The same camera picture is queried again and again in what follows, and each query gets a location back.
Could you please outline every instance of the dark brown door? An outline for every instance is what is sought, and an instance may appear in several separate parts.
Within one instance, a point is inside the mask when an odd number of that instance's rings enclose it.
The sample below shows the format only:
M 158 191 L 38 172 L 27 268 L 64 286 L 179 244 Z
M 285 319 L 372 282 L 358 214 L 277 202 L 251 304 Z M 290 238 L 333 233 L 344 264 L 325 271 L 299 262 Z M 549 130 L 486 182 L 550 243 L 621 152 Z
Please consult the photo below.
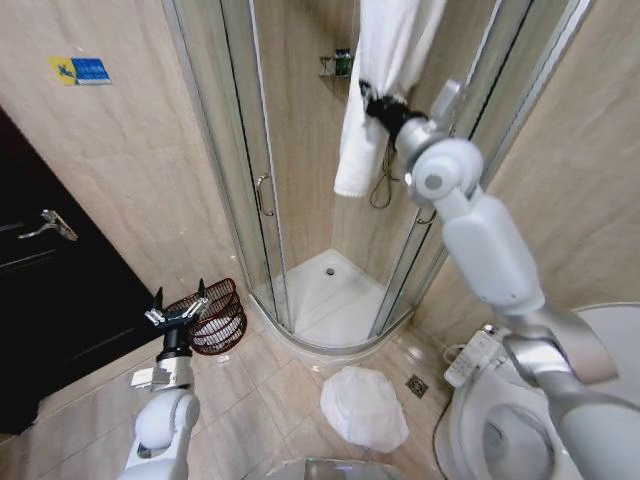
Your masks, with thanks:
M 42 397 L 158 332 L 150 293 L 1 110 L 0 178 L 0 432 L 16 433 Z

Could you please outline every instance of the robotic arm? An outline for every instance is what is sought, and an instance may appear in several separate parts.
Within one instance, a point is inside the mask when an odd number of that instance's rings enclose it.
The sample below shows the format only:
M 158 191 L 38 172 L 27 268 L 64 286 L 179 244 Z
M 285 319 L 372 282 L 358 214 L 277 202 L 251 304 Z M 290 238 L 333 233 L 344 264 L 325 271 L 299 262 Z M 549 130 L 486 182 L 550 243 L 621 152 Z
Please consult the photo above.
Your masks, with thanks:
M 187 450 L 200 403 L 193 394 L 187 328 L 207 303 L 200 280 L 197 298 L 186 309 L 163 311 L 160 288 L 152 309 L 145 313 L 164 332 L 163 349 L 155 368 L 140 370 L 133 377 L 132 386 L 151 388 L 154 397 L 136 419 L 136 438 L 120 480 L 183 480 L 189 476 Z
M 366 97 L 367 114 L 389 131 L 411 199 L 433 205 L 442 236 L 474 294 L 506 320 L 503 342 L 522 378 L 541 388 L 558 434 L 585 479 L 628 479 L 640 469 L 640 409 L 589 391 L 616 367 L 577 315 L 548 305 L 533 257 L 500 200 L 478 182 L 482 155 L 448 138 L 458 86 L 448 82 L 431 119 L 392 97 Z

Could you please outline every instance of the shower enclosure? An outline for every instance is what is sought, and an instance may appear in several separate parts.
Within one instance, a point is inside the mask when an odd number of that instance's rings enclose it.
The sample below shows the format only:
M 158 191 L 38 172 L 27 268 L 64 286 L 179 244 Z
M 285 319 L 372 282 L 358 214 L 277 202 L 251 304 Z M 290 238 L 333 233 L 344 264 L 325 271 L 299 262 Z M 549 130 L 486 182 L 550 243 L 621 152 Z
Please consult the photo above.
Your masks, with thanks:
M 542 3 L 450 0 L 411 97 L 428 111 L 448 78 L 465 87 L 455 131 L 486 155 L 485 184 L 557 60 L 554 48 L 566 45 L 562 33 L 588 5 Z M 394 181 L 401 165 L 392 154 L 371 195 L 333 193 L 349 79 L 324 74 L 320 59 L 355 50 L 357 2 L 164 6 L 249 293 L 305 350 L 367 351 L 410 317 L 445 254 L 433 211 L 413 206 Z

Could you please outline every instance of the red basket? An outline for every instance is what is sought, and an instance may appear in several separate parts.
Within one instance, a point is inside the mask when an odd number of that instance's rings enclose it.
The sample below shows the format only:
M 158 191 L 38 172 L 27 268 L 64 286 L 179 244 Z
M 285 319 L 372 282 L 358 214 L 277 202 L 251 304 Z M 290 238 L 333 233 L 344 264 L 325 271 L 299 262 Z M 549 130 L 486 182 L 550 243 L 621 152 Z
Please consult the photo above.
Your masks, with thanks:
M 191 348 L 202 355 L 218 355 L 236 345 L 247 330 L 236 284 L 230 278 L 210 285 L 206 289 L 209 299 L 200 319 L 189 326 Z M 167 307 L 168 311 L 187 308 L 197 298 L 189 295 Z

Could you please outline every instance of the shower drain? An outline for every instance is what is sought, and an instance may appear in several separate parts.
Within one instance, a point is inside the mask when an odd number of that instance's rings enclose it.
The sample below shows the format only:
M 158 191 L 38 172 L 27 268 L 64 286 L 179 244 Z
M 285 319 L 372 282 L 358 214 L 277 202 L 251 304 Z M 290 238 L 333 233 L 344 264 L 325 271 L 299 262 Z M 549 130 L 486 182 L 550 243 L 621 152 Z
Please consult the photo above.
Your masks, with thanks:
M 409 390 L 418 398 L 422 398 L 429 388 L 417 375 L 412 375 L 405 385 L 409 387 Z

